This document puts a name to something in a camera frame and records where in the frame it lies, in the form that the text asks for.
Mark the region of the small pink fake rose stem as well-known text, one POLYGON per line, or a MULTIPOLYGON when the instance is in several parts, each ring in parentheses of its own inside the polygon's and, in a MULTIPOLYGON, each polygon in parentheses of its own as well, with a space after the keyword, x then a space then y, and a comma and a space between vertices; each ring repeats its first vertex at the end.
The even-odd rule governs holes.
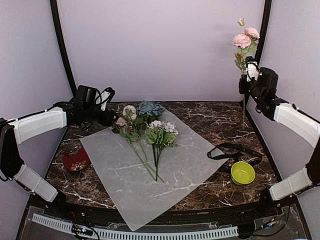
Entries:
POLYGON ((132 119, 130 116, 119 117, 112 125, 112 132, 119 134, 128 142, 141 164, 155 181, 156 171, 148 163, 148 156, 142 144, 142 130, 145 129, 146 123, 140 117, 137 117, 136 119, 132 119))

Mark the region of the white fake rose stem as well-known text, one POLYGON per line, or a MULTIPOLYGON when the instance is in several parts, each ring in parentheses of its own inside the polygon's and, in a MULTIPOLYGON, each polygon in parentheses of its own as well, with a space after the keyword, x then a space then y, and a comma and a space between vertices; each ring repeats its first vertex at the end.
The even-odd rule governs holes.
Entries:
MULTIPOLYGON (((122 111, 122 116, 123 116, 123 117, 126 117, 126 116, 131 117, 133 120, 136 119, 137 117, 143 119, 142 116, 139 116, 139 115, 138 115, 138 111, 137 111, 137 109, 136 109, 133 105, 127 105, 127 106, 125 106, 125 107, 123 108, 123 111, 122 111)), ((162 177, 160 177, 159 180, 160 180, 162 183, 165 182, 162 177)))

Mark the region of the blue fake rose bunch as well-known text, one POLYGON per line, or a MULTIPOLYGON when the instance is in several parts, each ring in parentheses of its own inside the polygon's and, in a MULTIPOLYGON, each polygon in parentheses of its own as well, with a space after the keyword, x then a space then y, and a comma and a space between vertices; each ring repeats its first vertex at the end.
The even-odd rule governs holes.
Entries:
POLYGON ((145 121, 145 126, 155 120, 160 120, 160 116, 164 112, 164 108, 159 104, 153 101, 142 101, 139 106, 136 108, 139 117, 143 117, 145 121))

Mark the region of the pink peony fake stem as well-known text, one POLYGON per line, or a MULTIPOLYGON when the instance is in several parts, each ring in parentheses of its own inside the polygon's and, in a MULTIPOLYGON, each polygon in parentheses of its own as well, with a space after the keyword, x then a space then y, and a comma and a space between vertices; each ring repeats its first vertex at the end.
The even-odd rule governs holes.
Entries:
MULTIPOLYGON (((254 27, 245 28, 245 19, 240 18, 237 24, 243 28, 243 32, 235 35, 232 39, 232 44, 236 47, 234 53, 235 65, 240 70, 240 78, 247 77, 246 73, 246 57, 252 56, 257 51, 257 46, 260 39, 259 31, 254 27)), ((246 126, 245 120, 245 108, 246 108, 246 95, 243 95, 242 99, 242 127, 246 126)))

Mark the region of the lilac hydrangea fake bunch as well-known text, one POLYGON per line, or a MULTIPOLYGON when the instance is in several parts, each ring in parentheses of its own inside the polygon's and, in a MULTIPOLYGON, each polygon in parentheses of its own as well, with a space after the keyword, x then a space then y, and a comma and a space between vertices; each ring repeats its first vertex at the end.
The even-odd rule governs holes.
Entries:
POLYGON ((160 179, 158 171, 162 151, 176 145, 178 134, 179 132, 172 122, 154 120, 146 127, 145 136, 147 142, 152 146, 156 182, 160 179))

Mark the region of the black ribbon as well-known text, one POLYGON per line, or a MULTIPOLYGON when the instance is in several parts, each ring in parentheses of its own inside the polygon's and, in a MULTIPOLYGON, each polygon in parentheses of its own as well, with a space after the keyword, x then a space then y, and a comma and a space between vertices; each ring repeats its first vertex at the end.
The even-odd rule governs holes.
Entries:
POLYGON ((250 161, 248 164, 254 167, 255 165, 258 165, 262 162, 263 156, 250 148, 243 147, 239 143, 221 143, 217 146, 215 146, 213 149, 211 149, 209 152, 207 152, 207 157, 211 160, 219 161, 223 159, 232 159, 233 163, 240 162, 240 157, 243 157, 245 154, 253 156, 254 161, 250 161), (228 154, 217 154, 218 150, 222 149, 229 149, 229 150, 235 150, 234 153, 228 153, 228 154))

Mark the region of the translucent white wrapping paper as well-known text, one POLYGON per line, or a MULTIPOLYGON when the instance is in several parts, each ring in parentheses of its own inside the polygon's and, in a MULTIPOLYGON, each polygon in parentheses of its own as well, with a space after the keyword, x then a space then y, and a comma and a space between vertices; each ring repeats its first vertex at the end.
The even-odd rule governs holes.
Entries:
POLYGON ((128 143, 104 129, 81 139, 103 187, 132 231, 180 202, 225 163, 209 158, 210 151, 216 156, 222 152, 172 112, 165 110, 161 120, 173 123, 178 135, 175 145, 161 152, 158 167, 145 138, 128 143))

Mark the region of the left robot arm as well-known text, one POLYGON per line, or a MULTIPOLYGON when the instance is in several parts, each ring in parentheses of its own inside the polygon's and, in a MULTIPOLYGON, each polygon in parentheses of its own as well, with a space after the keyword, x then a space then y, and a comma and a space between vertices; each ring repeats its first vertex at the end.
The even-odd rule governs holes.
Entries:
POLYGON ((80 85, 69 101, 60 101, 52 107, 11 120, 0 120, 0 179, 16 181, 32 194, 51 203, 51 210, 60 218, 67 218, 70 206, 61 198, 64 194, 37 172, 28 167, 20 156, 18 146, 47 132, 72 125, 89 128, 93 123, 112 126, 119 118, 114 110, 107 109, 115 95, 111 87, 99 91, 80 85))

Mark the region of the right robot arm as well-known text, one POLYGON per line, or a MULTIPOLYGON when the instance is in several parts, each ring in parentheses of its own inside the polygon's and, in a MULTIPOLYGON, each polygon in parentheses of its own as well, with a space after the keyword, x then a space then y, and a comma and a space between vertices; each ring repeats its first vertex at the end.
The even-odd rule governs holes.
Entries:
POLYGON ((320 185, 320 122, 301 111, 295 104, 276 96, 278 74, 250 61, 239 80, 239 93, 250 96, 256 111, 278 124, 286 126, 313 148, 305 167, 266 190, 266 198, 255 205, 255 213, 266 217, 275 208, 275 201, 297 195, 320 185))

